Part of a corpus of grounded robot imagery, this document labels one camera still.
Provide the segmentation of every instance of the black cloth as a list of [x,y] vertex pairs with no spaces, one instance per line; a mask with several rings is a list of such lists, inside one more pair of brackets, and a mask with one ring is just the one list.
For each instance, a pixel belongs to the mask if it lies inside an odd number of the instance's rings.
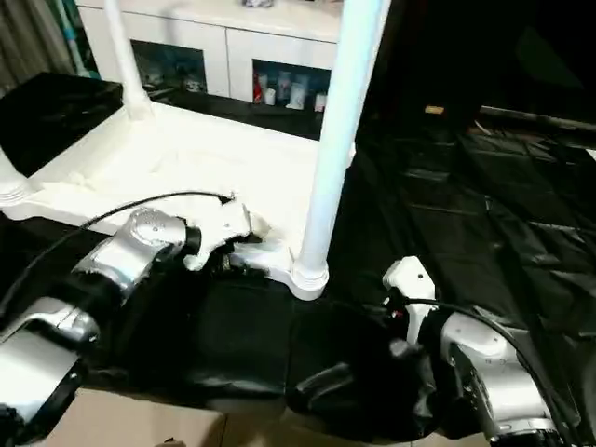
[[[119,95],[114,84],[41,75],[0,101],[0,144],[31,173],[116,110]],[[307,138],[320,132],[315,114],[180,91],[157,97]],[[300,302],[263,278],[158,270],[103,335],[88,386],[220,410],[288,406],[362,441],[414,440],[437,428],[451,437],[473,433],[469,405],[441,392],[449,377],[435,360],[425,352],[395,359],[389,349],[404,328],[386,317],[380,278],[415,254],[441,299],[520,329],[536,368],[593,443],[593,160],[553,142],[399,139],[369,124],[358,144],[329,255],[331,281],[319,300]],[[0,290],[68,229],[0,217],[0,252],[9,260]],[[87,232],[47,259],[17,307],[101,239]]]

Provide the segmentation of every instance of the white shelf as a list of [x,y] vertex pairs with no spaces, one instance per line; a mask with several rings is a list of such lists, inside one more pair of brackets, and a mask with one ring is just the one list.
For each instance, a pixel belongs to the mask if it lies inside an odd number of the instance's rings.
[[[103,8],[103,0],[76,0]],[[187,20],[259,33],[337,43],[343,3],[276,0],[273,7],[243,7],[240,0],[121,0],[124,12]]]

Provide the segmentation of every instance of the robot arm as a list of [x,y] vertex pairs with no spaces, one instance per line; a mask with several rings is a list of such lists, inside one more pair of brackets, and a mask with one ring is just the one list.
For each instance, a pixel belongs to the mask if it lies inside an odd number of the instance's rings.
[[[241,204],[222,205],[220,214],[201,233],[159,210],[134,211],[57,288],[0,332],[1,447],[49,434],[82,383],[85,352],[155,263],[172,260],[190,243],[196,250],[191,259],[200,258],[202,267],[215,248],[251,232]],[[219,223],[223,229],[216,231]]]
[[[406,298],[435,299],[435,286],[420,261],[394,263],[383,281]],[[419,343],[431,305],[406,305],[407,341]],[[549,408],[515,348],[499,333],[459,313],[445,318],[439,331],[440,354],[455,371],[460,389],[472,402],[486,438],[493,445],[560,445]]]

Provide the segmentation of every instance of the black object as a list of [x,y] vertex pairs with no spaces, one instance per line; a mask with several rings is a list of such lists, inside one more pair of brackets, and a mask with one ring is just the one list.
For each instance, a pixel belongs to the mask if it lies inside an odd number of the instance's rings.
[[538,430],[536,433],[524,433],[499,438],[491,442],[493,447],[561,447],[561,438],[557,433]]
[[[80,81],[88,89],[80,101],[87,104],[101,96],[98,90],[112,88]],[[14,98],[29,113],[35,108],[27,104],[43,103],[42,116],[30,117],[43,122],[44,109],[60,104],[70,88],[69,77],[42,75],[11,93],[11,102],[1,100],[2,144],[5,129],[17,133],[19,115],[7,108]],[[310,115],[189,95],[186,105],[199,112],[310,138],[320,132]],[[89,129],[85,115],[66,115],[57,128],[30,132],[31,144],[19,147],[15,140],[5,148],[39,163],[49,156],[38,152],[47,132],[57,141],[70,122]],[[438,392],[449,381],[446,373],[426,352],[401,359],[388,348],[400,329],[386,318],[381,277],[396,259],[416,254],[441,300],[488,309],[519,328],[516,339],[539,372],[548,372],[568,417],[581,419],[580,435],[593,444],[593,160],[555,142],[463,136],[445,144],[432,134],[401,140],[367,126],[358,144],[334,230],[331,283],[320,300],[299,302],[263,278],[157,274],[102,338],[86,385],[224,411],[279,414],[290,406],[332,434],[361,441],[414,440],[437,429],[466,436],[478,426],[465,402]],[[0,288],[70,230],[0,216],[0,253],[10,259]],[[101,239],[91,232],[70,239],[32,272],[18,308]],[[451,421],[454,414],[470,417]]]
[[23,421],[14,408],[0,403],[0,447],[12,447]]
[[64,376],[52,395],[42,405],[33,419],[18,432],[18,445],[26,445],[45,439],[60,422],[83,384],[86,368],[78,361]]
[[537,0],[394,2],[367,108],[401,132],[465,131],[535,14]]

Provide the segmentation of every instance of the glass cabinet door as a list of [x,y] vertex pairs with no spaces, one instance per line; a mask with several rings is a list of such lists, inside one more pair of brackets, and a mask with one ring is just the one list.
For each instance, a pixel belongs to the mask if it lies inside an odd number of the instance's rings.
[[208,92],[203,50],[139,40],[132,40],[132,49],[145,89]]
[[253,101],[296,110],[323,112],[331,70],[253,60]]
[[[100,76],[121,82],[104,11],[79,7],[79,13]],[[230,96],[224,28],[129,12],[122,16],[146,88]]]

